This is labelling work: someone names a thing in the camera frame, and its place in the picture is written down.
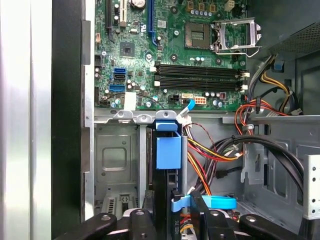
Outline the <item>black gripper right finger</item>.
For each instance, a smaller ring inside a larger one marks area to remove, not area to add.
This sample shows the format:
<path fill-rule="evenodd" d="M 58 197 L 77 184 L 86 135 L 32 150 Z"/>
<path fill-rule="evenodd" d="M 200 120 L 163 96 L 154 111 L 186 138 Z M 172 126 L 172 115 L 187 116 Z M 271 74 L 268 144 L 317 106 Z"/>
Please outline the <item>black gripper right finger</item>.
<path fill-rule="evenodd" d="M 256 214 L 236 223 L 220 210 L 210 210 L 199 192 L 190 193 L 191 223 L 198 240 L 300 240 L 302 237 Z"/>

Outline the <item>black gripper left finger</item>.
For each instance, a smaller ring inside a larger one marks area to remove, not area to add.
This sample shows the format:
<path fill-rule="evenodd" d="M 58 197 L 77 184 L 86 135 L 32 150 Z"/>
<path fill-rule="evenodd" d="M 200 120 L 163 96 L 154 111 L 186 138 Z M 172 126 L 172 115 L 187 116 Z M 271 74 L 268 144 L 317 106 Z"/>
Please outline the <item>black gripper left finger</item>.
<path fill-rule="evenodd" d="M 153 240 L 155 226 L 146 209 L 129 209 L 120 219 L 111 213 L 99 213 L 57 240 Z"/>

